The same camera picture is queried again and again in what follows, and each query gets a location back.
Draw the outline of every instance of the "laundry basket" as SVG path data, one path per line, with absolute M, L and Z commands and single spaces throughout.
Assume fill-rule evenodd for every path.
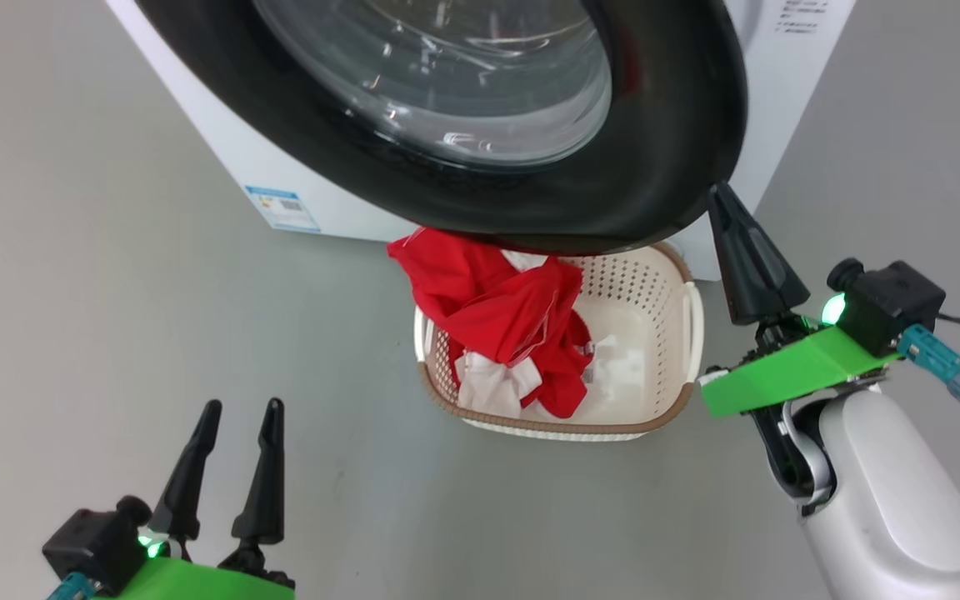
M 702 299 L 685 263 L 662 243 L 563 261 L 583 270 L 573 308 L 595 347 L 583 377 L 587 396 L 576 414 L 550 417 L 538 402 L 521 418 L 458 406 L 447 334 L 416 310 L 414 349 L 434 402 L 469 425 L 544 440 L 632 440 L 672 421 L 687 403 L 702 361 Z

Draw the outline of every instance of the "gray floor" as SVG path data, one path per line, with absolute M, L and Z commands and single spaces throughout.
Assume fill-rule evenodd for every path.
M 864 2 L 759 213 L 819 311 L 854 254 L 960 314 L 960 3 Z M 707 364 L 749 332 L 703 289 Z M 698 402 L 601 447 L 479 432 L 424 397 L 377 244 L 274 232 L 97 1 L 0 1 L 0 598 L 38 598 L 75 508 L 156 500 L 207 398 L 201 542 L 228 553 L 264 400 L 288 406 L 300 598 L 822 600 L 749 422 Z M 941 334 L 960 348 L 960 331 Z M 960 406 L 890 387 L 960 487 Z

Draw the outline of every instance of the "white basket handle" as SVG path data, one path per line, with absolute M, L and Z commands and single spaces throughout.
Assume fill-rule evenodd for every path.
M 694 281 L 683 284 L 683 356 L 688 357 L 685 377 L 687 383 L 698 378 L 702 368 L 702 345 L 706 334 L 702 312 L 702 295 Z
M 432 322 L 420 312 L 420 308 L 414 307 L 414 354 L 417 356 L 417 362 L 423 363 L 427 360 L 428 354 L 432 351 Z

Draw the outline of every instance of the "red cloth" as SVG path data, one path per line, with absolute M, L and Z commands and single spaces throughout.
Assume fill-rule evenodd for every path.
M 389 243 L 387 254 L 410 278 L 420 311 L 449 335 L 451 365 L 465 348 L 511 366 L 531 357 L 543 383 L 522 406 L 538 399 L 555 417 L 575 413 L 591 362 L 590 335 L 573 312 L 578 267 L 549 258 L 518 272 L 496 247 L 429 228 Z

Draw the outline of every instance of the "round glass door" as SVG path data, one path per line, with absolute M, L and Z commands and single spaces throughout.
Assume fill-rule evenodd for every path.
M 577 0 L 256 0 L 306 71 L 377 134 L 451 163 L 528 167 L 583 148 L 609 60 Z

